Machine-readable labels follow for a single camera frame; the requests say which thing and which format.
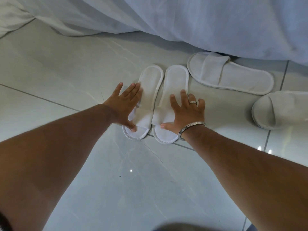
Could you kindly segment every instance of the silver bracelet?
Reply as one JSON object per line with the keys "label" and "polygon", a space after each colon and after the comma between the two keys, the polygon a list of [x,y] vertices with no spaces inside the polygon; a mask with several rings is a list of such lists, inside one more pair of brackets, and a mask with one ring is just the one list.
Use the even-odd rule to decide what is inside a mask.
{"label": "silver bracelet", "polygon": [[179,140],[185,141],[185,139],[183,139],[183,138],[181,137],[182,133],[183,133],[184,131],[186,131],[188,128],[190,128],[190,127],[192,127],[192,126],[195,126],[195,125],[204,125],[204,126],[206,126],[206,125],[205,125],[205,122],[193,122],[193,123],[191,123],[191,124],[188,124],[188,125],[185,126],[183,129],[181,129],[181,130],[179,131],[179,133],[177,134],[177,137],[179,138]]}

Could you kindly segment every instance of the white slipper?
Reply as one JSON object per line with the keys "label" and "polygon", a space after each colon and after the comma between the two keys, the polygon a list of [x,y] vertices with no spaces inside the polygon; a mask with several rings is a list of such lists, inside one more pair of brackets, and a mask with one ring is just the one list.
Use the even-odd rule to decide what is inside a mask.
{"label": "white slipper", "polygon": [[131,140],[143,139],[150,131],[158,89],[164,79],[163,70],[157,65],[150,65],[142,71],[139,83],[143,88],[142,97],[137,106],[129,114],[129,121],[137,127],[136,132],[122,126],[126,137]]}
{"label": "white slipper", "polygon": [[255,123],[268,130],[305,122],[308,120],[308,92],[269,93],[254,103],[251,113]]}
{"label": "white slipper", "polygon": [[166,70],[164,91],[158,107],[155,107],[152,124],[153,135],[160,143],[173,143],[177,140],[177,135],[171,131],[160,128],[166,122],[174,122],[174,111],[170,104],[170,95],[174,94],[179,105],[181,102],[180,91],[188,91],[189,73],[186,67],[181,65],[170,66]]}
{"label": "white slipper", "polygon": [[273,89],[274,77],[263,70],[230,62],[214,52],[198,52],[187,61],[191,76],[199,83],[220,89],[265,95]]}

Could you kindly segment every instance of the grout line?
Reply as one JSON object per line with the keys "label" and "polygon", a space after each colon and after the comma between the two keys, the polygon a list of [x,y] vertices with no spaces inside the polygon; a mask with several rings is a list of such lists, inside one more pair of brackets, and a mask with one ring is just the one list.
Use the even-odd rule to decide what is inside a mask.
{"label": "grout line", "polygon": [[285,72],[284,72],[284,74],[283,74],[283,78],[282,78],[282,82],[281,82],[279,91],[281,91],[282,86],[283,86],[283,82],[285,81],[285,77],[286,77],[286,73],[287,73],[288,66],[289,66],[289,61],[287,61],[286,69],[285,69]]}
{"label": "grout line", "polygon": [[80,112],[80,110],[73,109],[73,108],[70,108],[70,107],[68,107],[68,106],[66,106],[66,105],[62,105],[62,104],[59,104],[59,103],[53,102],[53,101],[51,101],[51,100],[44,99],[44,98],[42,98],[42,97],[32,95],[32,94],[27,93],[27,92],[25,92],[25,91],[21,91],[21,90],[18,90],[18,89],[16,89],[16,88],[12,88],[12,87],[9,87],[9,86],[6,86],[6,85],[3,85],[3,84],[1,84],[1,83],[0,83],[0,85],[1,85],[1,86],[3,86],[3,87],[7,87],[7,88],[10,88],[10,89],[13,89],[13,90],[15,90],[15,91],[22,92],[22,93],[24,93],[24,94],[27,94],[27,95],[30,95],[30,96],[33,96],[33,97],[36,97],[36,98],[39,98],[39,99],[41,99],[41,100],[48,101],[48,102],[51,102],[51,103],[53,103],[53,104],[57,104],[57,105],[60,105],[60,106],[62,106],[62,107],[65,107],[65,108],[68,108],[68,109],[71,109],[71,110],[74,110],[74,111]]}
{"label": "grout line", "polygon": [[245,225],[246,225],[246,221],[247,221],[247,217],[245,217],[244,225],[243,225],[242,231],[245,231],[244,228],[245,228]]}
{"label": "grout line", "polygon": [[263,150],[264,152],[266,151],[267,143],[268,143],[269,138],[270,138],[270,132],[271,132],[271,130],[269,130],[269,132],[267,134],[267,137],[266,137],[266,141],[265,141],[265,145],[264,145],[264,150]]}
{"label": "grout line", "polygon": [[181,144],[178,144],[178,143],[172,143],[172,144],[174,144],[174,145],[177,145],[177,146],[180,146],[180,147],[183,147],[183,148],[186,148],[186,149],[189,149],[189,150],[192,150],[192,151],[195,151],[194,149],[192,149],[192,148],[190,148],[190,147],[185,147],[185,146],[183,146],[183,145],[181,145]]}

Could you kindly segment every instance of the black sleeve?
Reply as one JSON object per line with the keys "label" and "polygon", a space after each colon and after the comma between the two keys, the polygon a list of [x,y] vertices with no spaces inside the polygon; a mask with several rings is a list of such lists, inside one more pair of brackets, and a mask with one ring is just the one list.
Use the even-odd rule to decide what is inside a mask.
{"label": "black sleeve", "polygon": [[0,231],[13,231],[9,221],[0,212]]}

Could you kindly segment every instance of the tile floor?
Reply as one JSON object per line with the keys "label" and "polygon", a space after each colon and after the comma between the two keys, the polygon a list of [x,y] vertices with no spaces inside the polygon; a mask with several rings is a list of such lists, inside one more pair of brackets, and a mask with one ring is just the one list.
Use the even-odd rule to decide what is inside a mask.
{"label": "tile floor", "polygon": [[[137,81],[155,63],[186,65],[202,51],[143,32],[65,37],[38,20],[0,39],[0,140],[106,100],[120,82]],[[235,58],[275,77],[274,90],[308,91],[308,67],[287,61]],[[161,97],[160,89],[157,102]],[[250,111],[258,96],[205,87],[189,92],[206,101],[206,122],[218,133],[308,165],[306,126],[257,127]],[[251,224],[207,164],[182,141],[161,145],[151,133],[128,140],[112,125],[52,213],[44,230],[145,231],[166,222],[216,230]]]}

